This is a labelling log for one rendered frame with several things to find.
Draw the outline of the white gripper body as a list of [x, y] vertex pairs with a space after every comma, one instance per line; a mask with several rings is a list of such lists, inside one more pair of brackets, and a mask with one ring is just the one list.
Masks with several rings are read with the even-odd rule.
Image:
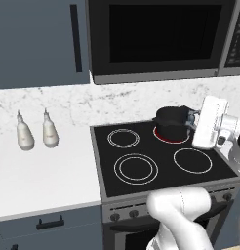
[[193, 136], [192, 145], [201, 149], [216, 146], [222, 117], [228, 109], [228, 101], [214, 96], [207, 96], [202, 104], [198, 124]]

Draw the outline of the black pot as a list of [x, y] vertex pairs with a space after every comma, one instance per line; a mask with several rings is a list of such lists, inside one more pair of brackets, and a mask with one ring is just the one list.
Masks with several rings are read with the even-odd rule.
[[153, 121], [157, 136], [167, 142], [180, 143], [188, 137], [185, 125], [190, 108], [183, 106], [165, 106], [156, 111]]

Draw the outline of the black hob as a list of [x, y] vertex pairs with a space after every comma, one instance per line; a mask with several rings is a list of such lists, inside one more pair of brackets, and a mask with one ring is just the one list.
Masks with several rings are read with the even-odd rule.
[[214, 192], [240, 186], [240, 174], [220, 153], [194, 148], [191, 137], [163, 141], [152, 121], [93, 126], [91, 136], [104, 203], [161, 188], [196, 186]]

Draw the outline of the blue-grey base cupboard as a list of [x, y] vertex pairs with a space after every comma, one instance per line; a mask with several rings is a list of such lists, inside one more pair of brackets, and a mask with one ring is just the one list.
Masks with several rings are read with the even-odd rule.
[[240, 246], [240, 190], [228, 214], [220, 240], [220, 249]]

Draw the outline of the oven door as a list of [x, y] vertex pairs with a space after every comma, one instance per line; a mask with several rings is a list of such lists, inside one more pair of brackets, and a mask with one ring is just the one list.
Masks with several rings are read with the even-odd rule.
[[[102, 207], [102, 228], [103, 228], [103, 250], [146, 250], [149, 241], [156, 235], [157, 229], [146, 229], [138, 232], [122, 232], [112, 230], [110, 225], [125, 220], [135, 219], [130, 218], [129, 213], [132, 210], [138, 210], [137, 218], [150, 216], [147, 211], [146, 203], [137, 203], [134, 205], [119, 206], [110, 208], [109, 206]], [[110, 216], [113, 213], [118, 213], [120, 219], [117, 222], [112, 222]], [[215, 244], [220, 230], [213, 234], [208, 234], [212, 244]]]

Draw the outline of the blue-grey base cupboard door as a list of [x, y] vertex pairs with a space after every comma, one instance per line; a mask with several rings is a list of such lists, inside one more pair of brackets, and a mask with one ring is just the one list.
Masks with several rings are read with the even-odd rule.
[[99, 225], [61, 229], [12, 239], [2, 242], [1, 250], [102, 250]]

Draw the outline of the blue-grey drawer front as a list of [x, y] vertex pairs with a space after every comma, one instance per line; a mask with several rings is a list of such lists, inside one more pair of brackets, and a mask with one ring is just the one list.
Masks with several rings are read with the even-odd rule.
[[[64, 219], [63, 226], [51, 229], [36, 229], [39, 220], [42, 220], [43, 223], [57, 221], [60, 216]], [[0, 222], [0, 234], [3, 239], [11, 239], [58, 229], [86, 226], [100, 222], [101, 206], [98, 205]]]

